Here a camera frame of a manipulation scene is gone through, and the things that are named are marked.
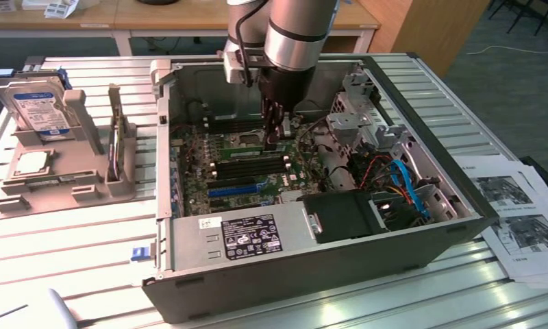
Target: warning label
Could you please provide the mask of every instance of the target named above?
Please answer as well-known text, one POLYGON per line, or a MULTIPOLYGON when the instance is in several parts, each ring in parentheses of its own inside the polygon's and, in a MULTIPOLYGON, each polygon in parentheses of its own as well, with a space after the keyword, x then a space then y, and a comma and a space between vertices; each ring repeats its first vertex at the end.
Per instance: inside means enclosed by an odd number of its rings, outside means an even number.
POLYGON ((283 251, 272 214, 223 221, 222 231, 230 260, 283 251))

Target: metal table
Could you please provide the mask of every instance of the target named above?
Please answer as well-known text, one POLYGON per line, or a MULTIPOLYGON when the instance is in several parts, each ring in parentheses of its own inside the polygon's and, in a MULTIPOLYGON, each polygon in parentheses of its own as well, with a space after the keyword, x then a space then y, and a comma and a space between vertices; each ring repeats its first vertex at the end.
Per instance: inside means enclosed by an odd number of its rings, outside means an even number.
MULTIPOLYGON (((122 85, 138 124, 138 199, 126 204, 0 221, 0 299, 56 289, 80 326, 104 328, 548 328, 548 290, 513 282, 486 242, 454 246, 424 269, 258 306, 178 326, 166 324, 139 284, 152 263, 130 263, 155 238, 155 97, 158 57, 48 58, 88 95, 96 123, 110 122, 108 84, 122 85)), ((396 87, 454 155, 515 158, 420 60, 375 55, 396 87)), ((396 113, 384 102, 390 115, 396 113)), ((13 156, 15 125, 0 116, 0 180, 13 156)))

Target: printed photo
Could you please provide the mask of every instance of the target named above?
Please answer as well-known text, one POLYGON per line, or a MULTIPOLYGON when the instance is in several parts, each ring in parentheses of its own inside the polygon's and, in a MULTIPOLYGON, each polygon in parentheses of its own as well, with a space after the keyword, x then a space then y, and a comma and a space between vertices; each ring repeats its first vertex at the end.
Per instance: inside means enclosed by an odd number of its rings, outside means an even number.
POLYGON ((510 255, 548 252, 548 220, 543 215, 502 218, 492 229, 510 255))
POLYGON ((533 203, 511 176, 472 178, 471 181, 494 206, 533 203))

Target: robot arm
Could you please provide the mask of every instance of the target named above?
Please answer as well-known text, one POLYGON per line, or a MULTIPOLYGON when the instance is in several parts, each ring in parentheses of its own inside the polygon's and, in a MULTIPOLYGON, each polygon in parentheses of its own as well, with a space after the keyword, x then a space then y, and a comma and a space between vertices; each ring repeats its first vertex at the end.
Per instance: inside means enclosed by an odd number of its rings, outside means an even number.
POLYGON ((230 83, 247 86, 258 79, 266 149, 275 149, 283 121, 310 89, 339 0, 228 0, 228 4, 226 76, 230 83))

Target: motherboard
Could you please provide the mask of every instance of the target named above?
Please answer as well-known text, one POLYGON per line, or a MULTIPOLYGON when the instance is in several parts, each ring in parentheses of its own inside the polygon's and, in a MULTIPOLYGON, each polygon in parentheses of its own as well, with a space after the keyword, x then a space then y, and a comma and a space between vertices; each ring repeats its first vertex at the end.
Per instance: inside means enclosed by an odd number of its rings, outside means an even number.
POLYGON ((272 151, 263 147, 262 121, 174 127, 183 216, 270 206, 318 193, 323 184, 316 173, 323 165, 316 150, 298 140, 307 126, 294 121, 292 135, 272 151))

